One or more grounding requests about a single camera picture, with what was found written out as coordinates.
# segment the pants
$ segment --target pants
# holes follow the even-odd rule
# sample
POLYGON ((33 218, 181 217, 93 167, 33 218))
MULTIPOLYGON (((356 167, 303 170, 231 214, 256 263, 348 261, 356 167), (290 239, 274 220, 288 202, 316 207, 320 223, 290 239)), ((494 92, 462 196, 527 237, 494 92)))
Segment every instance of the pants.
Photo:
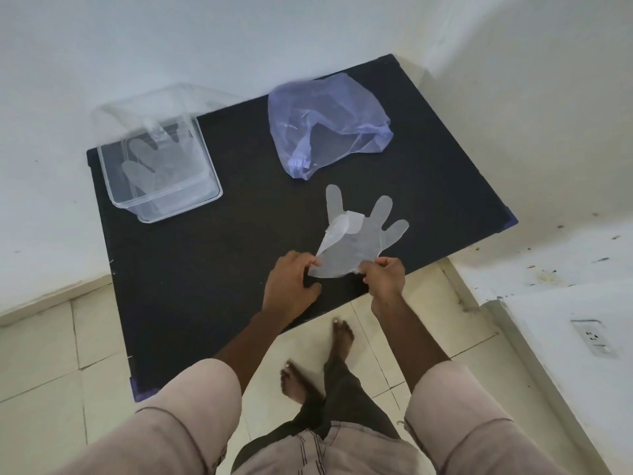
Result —
POLYGON ((390 438, 400 439, 387 414, 363 391, 360 381, 352 375, 342 359, 329 359, 323 371, 325 401, 322 403, 318 397, 308 396, 294 420, 247 443, 236 456, 232 473, 262 448, 306 429, 325 439, 332 421, 357 423, 390 438))

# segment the transparent plastic box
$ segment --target transparent plastic box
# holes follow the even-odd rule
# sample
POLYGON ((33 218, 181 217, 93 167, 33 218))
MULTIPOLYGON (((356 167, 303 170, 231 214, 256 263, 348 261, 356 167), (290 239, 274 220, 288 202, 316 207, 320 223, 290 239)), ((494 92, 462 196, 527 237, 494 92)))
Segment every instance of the transparent plastic box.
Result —
POLYGON ((174 85, 92 111, 112 203, 154 223, 222 196, 196 115, 239 101, 174 85))

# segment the blue plastic bag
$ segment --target blue plastic bag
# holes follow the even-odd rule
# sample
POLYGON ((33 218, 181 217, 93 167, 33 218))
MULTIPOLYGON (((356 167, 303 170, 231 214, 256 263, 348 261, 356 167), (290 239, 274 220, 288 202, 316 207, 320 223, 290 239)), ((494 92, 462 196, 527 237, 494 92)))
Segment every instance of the blue plastic bag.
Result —
POLYGON ((345 73, 276 87, 268 120, 284 170, 304 180, 350 153, 381 152, 393 137, 376 97, 345 73))

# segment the foot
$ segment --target foot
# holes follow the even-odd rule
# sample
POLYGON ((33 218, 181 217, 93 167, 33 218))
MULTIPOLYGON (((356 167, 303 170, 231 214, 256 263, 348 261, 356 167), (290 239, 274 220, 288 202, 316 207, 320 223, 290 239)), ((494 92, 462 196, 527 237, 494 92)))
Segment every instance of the foot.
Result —
POLYGON ((301 375, 301 372, 292 362, 286 362, 286 366, 282 368, 280 375, 281 393, 296 401, 299 405, 303 405, 306 402, 308 395, 323 398, 315 386, 301 375))
POLYGON ((354 333, 347 322, 334 319, 332 323, 332 350, 330 351, 330 358, 339 357, 345 361, 349 355, 349 351, 352 349, 353 342, 354 333))

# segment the power socket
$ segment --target power socket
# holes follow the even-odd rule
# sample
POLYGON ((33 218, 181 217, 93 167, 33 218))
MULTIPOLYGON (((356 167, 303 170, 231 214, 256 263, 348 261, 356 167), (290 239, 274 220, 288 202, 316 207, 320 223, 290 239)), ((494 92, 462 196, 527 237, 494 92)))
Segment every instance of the power socket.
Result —
POLYGON ((605 327, 599 320, 572 320, 572 325, 594 355, 607 359, 618 358, 605 336, 605 327))

